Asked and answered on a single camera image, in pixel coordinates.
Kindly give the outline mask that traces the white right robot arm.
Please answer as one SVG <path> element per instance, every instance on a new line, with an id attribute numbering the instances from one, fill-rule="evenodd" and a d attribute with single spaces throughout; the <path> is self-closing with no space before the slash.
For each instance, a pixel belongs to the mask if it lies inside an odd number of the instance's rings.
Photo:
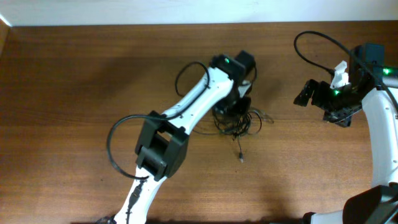
<path id="1" fill-rule="evenodd" d="M 308 80 L 294 104 L 311 103 L 323 120 L 347 128 L 363 111 L 369 126 L 373 162 L 371 188 L 349 198 L 337 212 L 308 212 L 301 223 L 397 223 L 397 68 L 384 64 L 384 46 L 363 44 L 351 50 L 354 61 L 335 67 L 332 83 Z"/>

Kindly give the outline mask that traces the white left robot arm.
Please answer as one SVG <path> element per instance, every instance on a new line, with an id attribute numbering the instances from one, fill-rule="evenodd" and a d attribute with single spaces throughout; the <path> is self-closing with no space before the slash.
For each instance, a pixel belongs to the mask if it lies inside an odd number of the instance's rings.
<path id="1" fill-rule="evenodd" d="M 163 113 L 156 111 L 142 115 L 144 125 L 135 153 L 136 173 L 120 168 L 111 154 L 111 139 L 116 128 L 125 121 L 137 119 L 132 114 L 121 118 L 109 131 L 106 153 L 111 165 L 123 176 L 133 180 L 126 201 L 119 212 L 103 217 L 98 223 L 145 223 L 147 213 L 160 186 L 180 168 L 187 154 L 191 132 L 198 122 L 211 111 L 218 134 L 240 139 L 251 125 L 249 112 L 252 80 L 247 77 L 256 72 L 254 57 L 240 51 L 231 58 L 213 57 L 209 65 L 197 63 L 204 69 L 203 77 L 173 107 Z"/>

